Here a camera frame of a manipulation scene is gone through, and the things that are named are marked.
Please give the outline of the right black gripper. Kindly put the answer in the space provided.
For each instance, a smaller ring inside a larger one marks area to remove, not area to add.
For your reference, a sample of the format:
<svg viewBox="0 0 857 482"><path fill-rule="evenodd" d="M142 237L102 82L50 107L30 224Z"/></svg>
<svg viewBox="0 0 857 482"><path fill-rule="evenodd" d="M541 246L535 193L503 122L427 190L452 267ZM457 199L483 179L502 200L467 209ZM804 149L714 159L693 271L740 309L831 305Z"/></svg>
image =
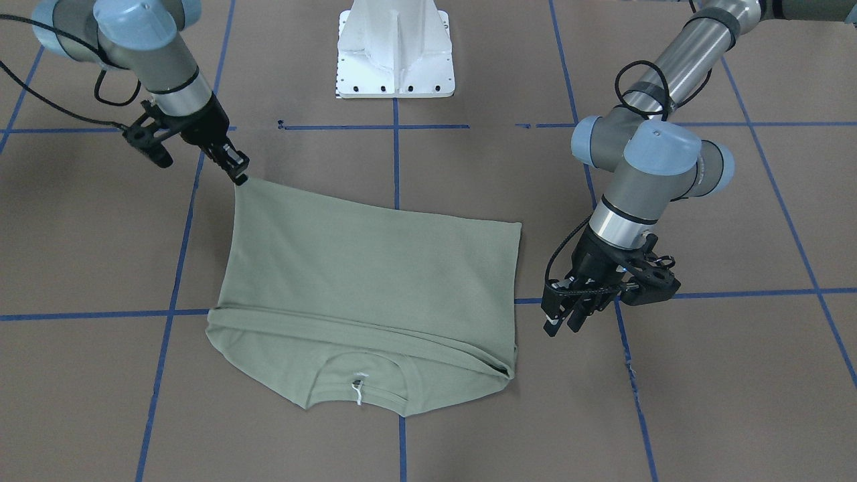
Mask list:
<svg viewBox="0 0 857 482"><path fill-rule="evenodd" d="M123 138L157 167L171 167L173 159L163 141L180 135L213 159L235 185L248 180L250 159L227 138L229 120L216 95L211 95L201 110L187 116L168 115L148 100L142 101L141 106L144 113L125 128Z"/></svg>

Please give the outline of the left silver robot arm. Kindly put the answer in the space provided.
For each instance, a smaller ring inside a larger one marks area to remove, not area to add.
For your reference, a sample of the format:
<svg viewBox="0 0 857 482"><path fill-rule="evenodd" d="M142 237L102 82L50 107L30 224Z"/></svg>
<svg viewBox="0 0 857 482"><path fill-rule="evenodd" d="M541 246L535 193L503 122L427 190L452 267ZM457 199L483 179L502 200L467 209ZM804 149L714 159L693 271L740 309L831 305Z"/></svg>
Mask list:
<svg viewBox="0 0 857 482"><path fill-rule="evenodd" d="M855 22L854 1L703 1L673 42L629 88L616 80L618 105L580 120L570 152L612 174L593 213L574 229L580 238L564 278L545 274L544 331L578 332L613 300L630 306L672 299L680 281L672 256L658 256L655 226L670 202L713 195L734 176L722 145L701 139L670 117L704 87L711 68L740 37L768 19Z"/></svg>

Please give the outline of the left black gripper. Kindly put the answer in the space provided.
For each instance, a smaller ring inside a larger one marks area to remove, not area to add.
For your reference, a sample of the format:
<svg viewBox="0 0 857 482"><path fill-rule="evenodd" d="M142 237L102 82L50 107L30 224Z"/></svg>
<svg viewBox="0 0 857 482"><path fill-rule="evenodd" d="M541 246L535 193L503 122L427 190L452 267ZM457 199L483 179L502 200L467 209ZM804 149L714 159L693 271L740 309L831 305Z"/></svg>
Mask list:
<svg viewBox="0 0 857 482"><path fill-rule="evenodd" d="M671 271L676 260L655 255L657 241L655 233L646 232L641 247L619 249L585 228L572 253L573 281L547 281L544 286L541 308L547 335L557 335L566 320L572 332L579 332L590 315L615 298L630 306L672 299L682 286ZM575 299L572 290L589 293Z"/></svg>

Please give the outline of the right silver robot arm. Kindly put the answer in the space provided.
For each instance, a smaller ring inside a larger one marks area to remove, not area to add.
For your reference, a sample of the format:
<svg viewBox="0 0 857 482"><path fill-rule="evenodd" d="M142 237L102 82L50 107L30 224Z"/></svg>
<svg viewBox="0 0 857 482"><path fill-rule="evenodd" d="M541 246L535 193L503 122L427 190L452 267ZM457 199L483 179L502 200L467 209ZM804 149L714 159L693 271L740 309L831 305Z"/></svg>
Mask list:
<svg viewBox="0 0 857 482"><path fill-rule="evenodd" d="M181 37L201 13L199 1L42 1L31 19L47 50L131 71L149 92L144 113L122 130L129 145L166 168L173 159L163 141L180 135L239 185L248 156L228 138L226 112Z"/></svg>

